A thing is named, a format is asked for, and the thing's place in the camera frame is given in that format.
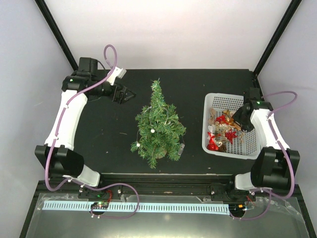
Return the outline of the white plastic basket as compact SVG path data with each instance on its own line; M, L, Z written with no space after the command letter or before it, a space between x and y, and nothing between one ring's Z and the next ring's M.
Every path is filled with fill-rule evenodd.
M254 160L257 158L261 150L261 146L255 130L252 130L251 132L241 132L234 128L233 131L236 132L238 137L234 138L232 143L226 143L225 152L217 152L207 149L207 145L210 140L208 135L210 128L208 120L211 118L211 109L215 110L214 118L217 118L222 115L223 111L236 111L241 106L243 106L243 96L221 93L206 94L202 126L202 148L206 153L245 160Z

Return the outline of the small green christmas tree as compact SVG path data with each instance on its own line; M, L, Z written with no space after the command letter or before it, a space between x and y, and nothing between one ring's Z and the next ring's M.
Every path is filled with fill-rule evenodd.
M186 127L180 122L175 105L165 102L159 80L153 81L151 89L150 104L135 117L138 131L131 152L137 152L154 169L164 157L172 161L180 159L178 150L184 143Z

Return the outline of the clear battery box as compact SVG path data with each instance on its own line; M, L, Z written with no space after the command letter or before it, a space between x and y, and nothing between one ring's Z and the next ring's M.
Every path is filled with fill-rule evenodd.
M184 151L184 147L185 147L185 144L184 143L181 143L180 144L180 147L179 147L179 150L178 150L178 155L181 156L183 151Z

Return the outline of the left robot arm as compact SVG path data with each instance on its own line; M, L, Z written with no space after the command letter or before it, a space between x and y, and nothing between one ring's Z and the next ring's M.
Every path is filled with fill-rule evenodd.
M110 72L99 70L100 61L80 58L79 67L62 82L60 107L53 128L43 145L35 148L35 155L45 169L45 184L48 190L56 191L61 185L51 187L51 175L64 178L62 183L75 182L89 187L95 197L103 197L106 185L101 173L85 165L82 155L74 151L74 139L80 116L90 97L109 97L113 102L126 103L136 96L127 87L118 83L126 70L118 66Z

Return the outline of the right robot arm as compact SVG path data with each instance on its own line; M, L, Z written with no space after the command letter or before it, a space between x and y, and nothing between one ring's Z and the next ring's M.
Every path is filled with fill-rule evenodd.
M280 199L293 195L300 155L282 138L274 119L277 111L263 100L258 88L244 93L243 106L233 115L233 122L243 132L256 132L261 151L250 172L236 175L235 182L225 187L229 199L238 199L244 190L267 192Z

